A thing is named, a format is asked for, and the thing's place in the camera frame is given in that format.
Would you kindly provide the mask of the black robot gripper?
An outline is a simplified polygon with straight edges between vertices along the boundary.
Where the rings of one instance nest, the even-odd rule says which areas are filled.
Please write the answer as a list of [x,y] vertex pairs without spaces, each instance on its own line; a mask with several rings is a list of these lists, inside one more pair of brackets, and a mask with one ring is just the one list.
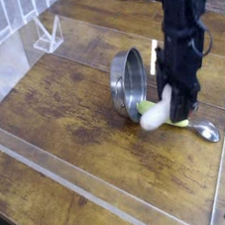
[[174,123],[186,120],[197,108],[200,90],[197,72],[201,68],[205,52],[204,36],[207,30],[201,23],[205,12],[205,0],[162,0],[164,10],[164,53],[155,49],[158,92],[166,84],[171,86],[170,119]]

